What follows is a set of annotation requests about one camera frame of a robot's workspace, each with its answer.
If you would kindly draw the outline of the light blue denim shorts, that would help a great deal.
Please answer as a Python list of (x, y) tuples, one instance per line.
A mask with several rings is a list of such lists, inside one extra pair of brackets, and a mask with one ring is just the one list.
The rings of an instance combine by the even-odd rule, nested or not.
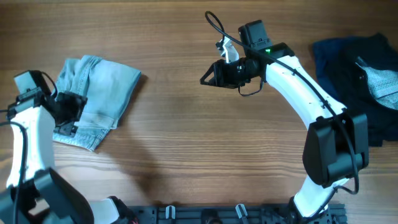
[(53, 134), (56, 142), (94, 151), (118, 127), (141, 71), (95, 55), (68, 58), (57, 78), (58, 91), (87, 97), (74, 137)]

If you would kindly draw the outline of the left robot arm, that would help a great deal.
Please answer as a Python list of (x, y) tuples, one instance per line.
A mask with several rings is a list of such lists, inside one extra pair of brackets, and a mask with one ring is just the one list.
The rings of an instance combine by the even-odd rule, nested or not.
[(89, 203), (55, 167), (53, 135), (73, 137), (87, 98), (50, 90), (49, 76), (27, 70), (14, 77), (19, 95), (6, 113), (14, 136), (11, 173), (1, 193), (3, 223), (139, 223), (115, 196)]

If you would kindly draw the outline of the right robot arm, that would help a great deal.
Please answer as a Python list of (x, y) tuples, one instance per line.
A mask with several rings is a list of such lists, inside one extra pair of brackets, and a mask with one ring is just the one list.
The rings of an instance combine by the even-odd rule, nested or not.
[(302, 154), (307, 176), (280, 217), (287, 223), (336, 222), (330, 200), (346, 190), (347, 181), (359, 185), (359, 172), (369, 164), (365, 114), (331, 97), (287, 44), (270, 41), (262, 21), (241, 26), (235, 39), (214, 14), (206, 12), (205, 17), (222, 34), (215, 44), (221, 58), (211, 64), (200, 83), (240, 90), (258, 77), (287, 100), (307, 129)]

